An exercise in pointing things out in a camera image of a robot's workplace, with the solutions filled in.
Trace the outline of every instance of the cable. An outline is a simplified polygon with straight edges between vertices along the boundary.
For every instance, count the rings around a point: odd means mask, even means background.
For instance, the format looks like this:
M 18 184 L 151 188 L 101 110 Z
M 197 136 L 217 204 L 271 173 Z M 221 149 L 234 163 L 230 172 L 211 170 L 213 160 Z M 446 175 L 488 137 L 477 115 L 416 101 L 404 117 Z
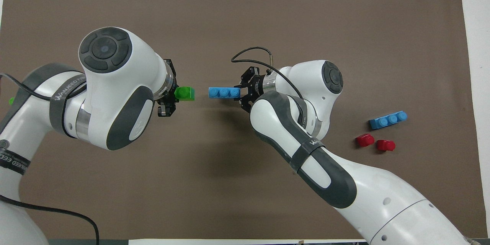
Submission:
M 51 97 L 47 97 L 47 96 L 41 95 L 39 93 L 36 93 L 34 90 L 27 87 L 25 84 L 21 83 L 20 81 L 18 81 L 17 79 L 15 79 L 13 76 L 11 76 L 9 74 L 0 73 L 0 80 L 2 79 L 2 76 L 5 76 L 7 79 L 13 81 L 15 84 L 17 84 L 17 86 L 19 86 L 19 88 L 22 88 L 24 91 L 26 91 L 30 95 L 33 95 L 34 97 L 40 98 L 41 100 L 47 100 L 47 101 L 51 100 Z M 86 89 L 87 89 L 87 85 L 84 85 L 81 88 L 75 90 L 73 93 L 71 93 L 67 97 L 67 100 L 76 96 L 76 95 L 79 95 L 80 93 L 82 93 Z
M 287 81 L 287 83 L 289 83 L 289 85 L 291 85 L 291 87 L 294 89 L 294 91 L 298 94 L 298 96 L 302 99 L 303 99 L 303 96 L 301 95 L 301 93 L 299 93 L 299 90 L 296 88 L 296 86 L 281 72 L 279 72 L 278 69 L 274 68 L 273 66 L 271 65 L 268 65 L 264 62 L 260 62 L 258 60 L 253 60 L 253 59 L 238 59 L 238 60 L 235 60 L 239 55 L 241 55 L 242 53 L 245 53 L 246 51 L 250 51 L 250 50 L 253 50 L 253 49 L 261 49 L 261 50 L 264 50 L 266 51 L 267 53 L 269 53 L 269 60 L 271 61 L 271 64 L 273 63 L 273 55 L 272 53 L 264 48 L 264 47 L 260 47 L 260 46 L 255 46 L 255 47 L 250 47 L 250 48 L 247 48 L 243 51 L 241 51 L 240 53 L 237 53 L 234 57 L 231 58 L 231 62 L 235 63 L 235 62 L 252 62 L 252 63 L 257 63 L 257 64 L 260 64 L 260 65 L 263 65 L 269 69 L 272 69 L 274 70 L 278 75 L 280 75 L 285 81 Z
M 22 202 L 19 202 L 19 201 L 10 199 L 10 198 L 6 198 L 5 196 L 2 196 L 2 195 L 0 195 L 0 201 L 3 201 L 3 202 L 10 204 L 10 205 L 22 207 L 22 208 L 38 210 L 38 211 L 46 211 L 46 212 L 58 212 L 60 214 L 66 214 L 66 215 L 71 215 L 71 216 L 75 216 L 75 217 L 80 217 L 81 219 L 86 220 L 87 222 L 89 222 L 93 226 L 93 229 L 95 231 L 96 245 L 99 244 L 100 238 L 98 235 L 97 224 L 92 219 L 90 219 L 89 217 L 87 217 L 85 215 L 79 214 L 78 212 L 72 212 L 72 211 L 67 211 L 67 210 L 62 210 L 62 209 L 56 209 L 56 208 L 32 205 L 32 204 L 28 204 L 28 203 L 22 203 Z

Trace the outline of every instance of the circular button panel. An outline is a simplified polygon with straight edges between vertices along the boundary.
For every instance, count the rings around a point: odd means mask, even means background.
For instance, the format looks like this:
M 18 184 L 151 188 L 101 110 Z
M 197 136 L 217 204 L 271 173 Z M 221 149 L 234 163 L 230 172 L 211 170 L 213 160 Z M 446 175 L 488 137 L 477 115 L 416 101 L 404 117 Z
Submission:
M 87 69 L 96 73 L 109 73 L 124 66 L 131 52 L 132 43 L 126 31 L 105 27 L 84 38 L 78 55 Z
M 322 76 L 325 86 L 334 94 L 342 92 L 343 78 L 342 73 L 337 66 L 328 60 L 325 60 L 322 68 Z

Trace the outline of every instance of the small green object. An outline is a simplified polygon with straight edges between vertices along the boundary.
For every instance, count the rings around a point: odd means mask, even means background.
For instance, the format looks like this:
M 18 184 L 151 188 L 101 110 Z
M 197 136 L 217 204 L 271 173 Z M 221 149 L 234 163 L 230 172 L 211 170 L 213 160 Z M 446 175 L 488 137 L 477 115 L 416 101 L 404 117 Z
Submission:
M 194 88 L 182 86 L 175 89 L 175 98 L 182 101 L 194 100 Z

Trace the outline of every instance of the red lego brick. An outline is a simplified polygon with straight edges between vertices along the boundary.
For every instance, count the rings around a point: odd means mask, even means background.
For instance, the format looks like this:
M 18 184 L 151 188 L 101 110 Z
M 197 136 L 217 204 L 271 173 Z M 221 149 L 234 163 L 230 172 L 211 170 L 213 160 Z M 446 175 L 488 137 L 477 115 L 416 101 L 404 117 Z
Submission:
M 370 144 L 374 144 L 374 137 L 372 137 L 371 134 L 366 133 L 357 137 L 356 141 L 360 146 L 368 146 Z
M 393 151 L 395 149 L 395 142 L 392 140 L 378 140 L 376 142 L 376 147 L 382 151 Z

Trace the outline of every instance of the blue brick held by gripper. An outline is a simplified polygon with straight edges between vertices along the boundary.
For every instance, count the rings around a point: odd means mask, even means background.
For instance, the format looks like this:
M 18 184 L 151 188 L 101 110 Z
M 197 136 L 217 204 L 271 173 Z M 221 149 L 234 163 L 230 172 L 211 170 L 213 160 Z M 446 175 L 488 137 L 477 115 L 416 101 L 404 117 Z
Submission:
M 210 98 L 239 98 L 240 88 L 237 87 L 210 87 Z
M 399 123 L 407 119 L 407 113 L 403 111 L 395 112 L 386 116 L 369 120 L 372 129 L 383 128 L 388 125 Z

